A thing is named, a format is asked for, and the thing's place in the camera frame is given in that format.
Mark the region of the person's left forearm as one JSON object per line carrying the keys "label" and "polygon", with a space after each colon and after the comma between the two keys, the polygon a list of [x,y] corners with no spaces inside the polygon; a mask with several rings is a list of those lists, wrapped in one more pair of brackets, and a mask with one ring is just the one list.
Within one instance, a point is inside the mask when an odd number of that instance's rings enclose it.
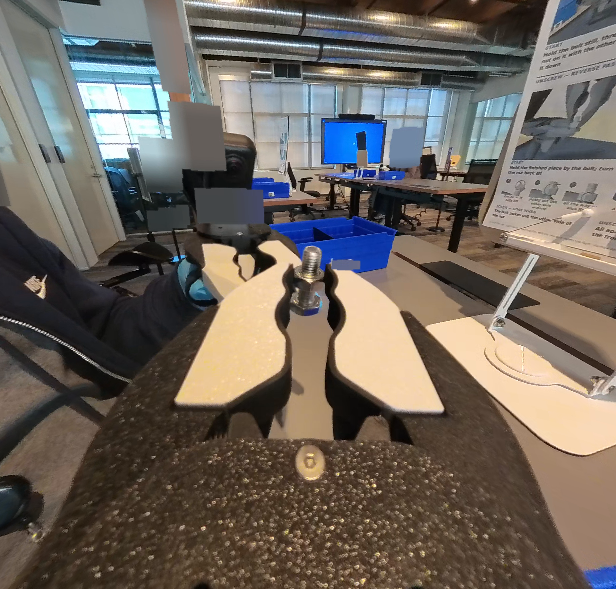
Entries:
{"label": "person's left forearm", "polygon": [[152,281],[141,296],[117,296],[100,338],[143,366],[200,312],[184,296],[175,270]]}

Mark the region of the monitor with blue screen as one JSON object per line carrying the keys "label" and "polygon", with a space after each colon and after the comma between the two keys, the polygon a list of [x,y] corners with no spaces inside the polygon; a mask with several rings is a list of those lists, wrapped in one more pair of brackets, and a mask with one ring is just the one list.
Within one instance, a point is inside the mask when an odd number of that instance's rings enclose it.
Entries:
{"label": "monitor with blue screen", "polygon": [[368,164],[381,164],[386,143],[386,120],[321,119],[321,163],[357,163],[359,152],[366,152]]}

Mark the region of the steel hex bolt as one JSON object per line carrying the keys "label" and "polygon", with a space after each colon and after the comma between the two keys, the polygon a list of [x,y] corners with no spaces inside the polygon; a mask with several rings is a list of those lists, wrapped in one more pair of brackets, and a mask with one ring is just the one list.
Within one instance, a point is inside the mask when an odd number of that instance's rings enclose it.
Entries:
{"label": "steel hex bolt", "polygon": [[[309,273],[321,269],[321,249],[317,246],[306,246],[303,251],[301,267]],[[293,293],[290,298],[290,309],[300,316],[312,316],[321,308],[321,297],[316,290],[318,283],[308,287],[297,286],[293,282]]]}

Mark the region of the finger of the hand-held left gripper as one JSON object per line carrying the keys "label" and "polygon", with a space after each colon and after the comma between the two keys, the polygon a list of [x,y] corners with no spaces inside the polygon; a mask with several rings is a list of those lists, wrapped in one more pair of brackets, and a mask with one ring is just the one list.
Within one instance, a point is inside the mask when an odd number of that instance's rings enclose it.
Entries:
{"label": "finger of the hand-held left gripper", "polygon": [[277,239],[255,242],[241,248],[239,254],[240,283],[256,278],[260,283],[288,283],[299,266],[299,256]]}
{"label": "finger of the hand-held left gripper", "polygon": [[219,243],[203,243],[202,280],[215,300],[221,302],[231,292],[243,285],[239,255],[234,246]]}

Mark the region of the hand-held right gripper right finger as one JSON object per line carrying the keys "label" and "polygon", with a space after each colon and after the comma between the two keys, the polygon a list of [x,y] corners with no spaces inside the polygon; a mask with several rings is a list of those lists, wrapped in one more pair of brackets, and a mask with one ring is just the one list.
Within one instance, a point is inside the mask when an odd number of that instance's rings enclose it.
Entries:
{"label": "hand-held right gripper right finger", "polygon": [[325,391],[338,415],[441,415],[442,400],[397,305],[350,270],[327,265]]}

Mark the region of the wooden document stand white base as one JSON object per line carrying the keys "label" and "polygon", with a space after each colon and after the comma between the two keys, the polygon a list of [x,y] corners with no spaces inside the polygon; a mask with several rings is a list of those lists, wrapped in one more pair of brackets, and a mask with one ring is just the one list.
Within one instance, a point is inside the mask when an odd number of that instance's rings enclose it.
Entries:
{"label": "wooden document stand white base", "polygon": [[571,246],[590,230],[596,207],[504,231],[500,242],[527,258],[489,315],[434,323],[427,331],[473,378],[528,430],[549,446],[574,456],[591,456],[615,446],[615,373],[592,369],[555,341],[508,316],[540,256],[615,276],[615,251]]}

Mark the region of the white standing banner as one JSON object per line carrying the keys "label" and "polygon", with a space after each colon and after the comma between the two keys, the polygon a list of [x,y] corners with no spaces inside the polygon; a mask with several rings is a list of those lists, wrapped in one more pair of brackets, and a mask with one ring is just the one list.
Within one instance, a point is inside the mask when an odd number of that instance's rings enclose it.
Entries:
{"label": "white standing banner", "polygon": [[290,115],[279,120],[278,144],[278,173],[285,176],[288,172],[288,146],[289,146]]}

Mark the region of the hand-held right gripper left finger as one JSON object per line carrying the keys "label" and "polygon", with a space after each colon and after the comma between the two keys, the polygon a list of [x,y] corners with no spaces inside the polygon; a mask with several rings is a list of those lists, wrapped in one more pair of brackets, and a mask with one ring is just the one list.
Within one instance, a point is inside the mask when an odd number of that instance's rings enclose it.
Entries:
{"label": "hand-held right gripper left finger", "polygon": [[277,263],[220,303],[174,399],[180,408],[281,410],[291,394],[292,265]]}

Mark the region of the silver ventilation duct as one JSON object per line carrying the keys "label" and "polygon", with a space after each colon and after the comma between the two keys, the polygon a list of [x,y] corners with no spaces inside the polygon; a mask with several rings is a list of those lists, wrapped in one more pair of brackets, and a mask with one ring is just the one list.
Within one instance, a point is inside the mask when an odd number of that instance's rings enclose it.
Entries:
{"label": "silver ventilation duct", "polygon": [[389,87],[444,88],[476,91],[483,81],[470,76],[455,76],[435,71],[392,71],[274,62],[253,64],[252,82],[304,82],[309,84],[369,84]]}
{"label": "silver ventilation duct", "polygon": [[402,68],[479,69],[471,57],[456,52],[425,52],[420,48],[202,26],[193,27],[191,33],[196,50],[207,55]]}
{"label": "silver ventilation duct", "polygon": [[183,0],[189,25],[289,36],[486,46],[480,25],[289,0]]}

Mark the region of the printed instruction sheet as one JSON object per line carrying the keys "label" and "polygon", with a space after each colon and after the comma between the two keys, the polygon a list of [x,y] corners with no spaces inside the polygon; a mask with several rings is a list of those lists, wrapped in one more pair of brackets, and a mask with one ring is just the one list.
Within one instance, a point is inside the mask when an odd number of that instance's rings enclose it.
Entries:
{"label": "printed instruction sheet", "polygon": [[549,0],[481,223],[615,257],[615,0]]}

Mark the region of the person's grey clothing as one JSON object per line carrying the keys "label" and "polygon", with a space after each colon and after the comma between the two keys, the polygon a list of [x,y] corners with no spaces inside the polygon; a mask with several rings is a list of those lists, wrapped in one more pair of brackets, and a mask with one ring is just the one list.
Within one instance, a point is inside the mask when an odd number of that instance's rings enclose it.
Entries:
{"label": "person's grey clothing", "polygon": [[1,475],[68,487],[135,359],[83,326],[1,317]]}

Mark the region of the person's navy jacket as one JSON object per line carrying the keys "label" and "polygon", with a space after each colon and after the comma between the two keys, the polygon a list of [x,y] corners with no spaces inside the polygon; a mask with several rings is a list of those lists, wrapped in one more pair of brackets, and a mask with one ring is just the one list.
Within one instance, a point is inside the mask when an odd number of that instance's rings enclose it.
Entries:
{"label": "person's navy jacket", "polygon": [[83,276],[65,254],[1,207],[1,323],[31,333],[65,366],[102,389],[123,392],[139,353],[119,349],[121,317],[137,319],[145,295],[122,295]]}

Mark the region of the person's left hand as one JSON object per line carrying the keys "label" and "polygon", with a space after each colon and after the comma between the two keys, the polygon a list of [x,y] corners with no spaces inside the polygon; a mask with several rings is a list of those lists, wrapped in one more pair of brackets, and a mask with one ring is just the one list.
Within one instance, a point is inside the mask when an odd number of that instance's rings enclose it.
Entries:
{"label": "person's left hand", "polygon": [[218,304],[218,300],[204,285],[202,269],[198,263],[188,257],[180,260],[177,266],[177,278],[186,299],[199,310],[205,310]]}

